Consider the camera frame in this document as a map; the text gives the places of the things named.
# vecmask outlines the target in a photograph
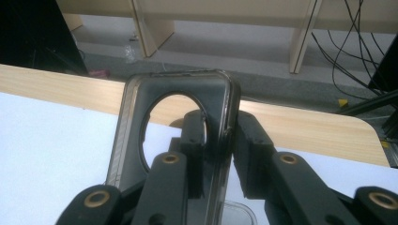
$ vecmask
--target desk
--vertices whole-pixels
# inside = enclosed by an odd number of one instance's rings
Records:
[[[119,114],[124,83],[0,65],[0,92],[103,113]],[[195,107],[186,97],[169,99],[153,114],[168,125],[173,112]],[[240,109],[260,121],[276,146],[389,166],[373,128],[348,116],[242,100]]]
[[[358,0],[347,0],[355,16]],[[313,28],[348,30],[344,0],[57,0],[64,13],[132,17],[143,55],[148,57],[174,32],[173,20],[242,23],[296,28],[292,36],[290,72],[299,73]],[[362,32],[396,34],[398,2],[364,1]]]

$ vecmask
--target brass insert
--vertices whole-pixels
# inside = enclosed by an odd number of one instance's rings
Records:
[[[375,204],[391,210],[398,209],[397,200],[393,199],[390,195],[380,192],[371,192],[369,193],[369,199],[372,200]]]
[[[298,159],[293,155],[281,155],[281,161],[287,164],[296,164],[298,163]]]
[[[179,161],[179,157],[174,154],[169,154],[163,157],[163,162],[173,164]]]
[[[96,208],[102,206],[111,198],[109,192],[106,190],[97,190],[89,194],[84,199],[84,205],[89,208]]]

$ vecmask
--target table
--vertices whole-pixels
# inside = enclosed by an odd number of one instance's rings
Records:
[[[124,83],[0,65],[0,92],[103,113],[119,114]],[[169,125],[195,105],[168,98],[155,123]],[[373,128],[358,118],[241,100],[240,109],[259,120],[276,146],[389,167]]]
[[[347,0],[354,14],[359,0]],[[170,37],[173,20],[293,27],[290,72],[299,73],[313,28],[349,30],[344,0],[57,0],[64,13],[132,17],[142,54],[149,57]],[[398,2],[364,1],[361,32],[396,34]]]

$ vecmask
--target transparent plastic object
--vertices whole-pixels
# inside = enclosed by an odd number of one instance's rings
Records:
[[[222,225],[257,225],[254,212],[244,204],[225,201]]]
[[[126,63],[132,64],[135,62],[135,51],[131,47],[131,45],[125,46],[125,56],[126,56]]]

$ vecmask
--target gray floor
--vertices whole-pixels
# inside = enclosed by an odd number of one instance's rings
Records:
[[[84,26],[73,31],[79,49],[85,52],[89,69],[109,69],[110,79],[125,81],[131,74],[218,68],[229,71],[239,82],[243,97],[250,100],[334,113],[339,110],[338,99],[347,98],[350,105],[361,102],[339,92],[332,82],[332,66],[311,39],[300,74],[290,74],[289,51],[291,28],[265,27],[211,22],[175,22],[175,33],[151,57],[143,59],[139,42],[134,36],[132,19],[82,16]],[[338,50],[331,44],[327,31],[315,30],[324,49],[334,57]],[[332,31],[341,44],[346,32]],[[382,54],[370,34],[363,34],[376,62]],[[375,34],[383,51],[395,35]],[[127,63],[125,50],[135,50],[135,61]],[[360,55],[358,36],[350,35],[344,49]],[[356,77],[369,82],[362,62],[341,54],[341,63]],[[372,98],[375,95],[335,72],[336,83],[348,93]],[[359,116],[370,123],[382,138],[381,125],[393,112],[392,107]],[[386,151],[391,166],[395,166],[393,151]]]

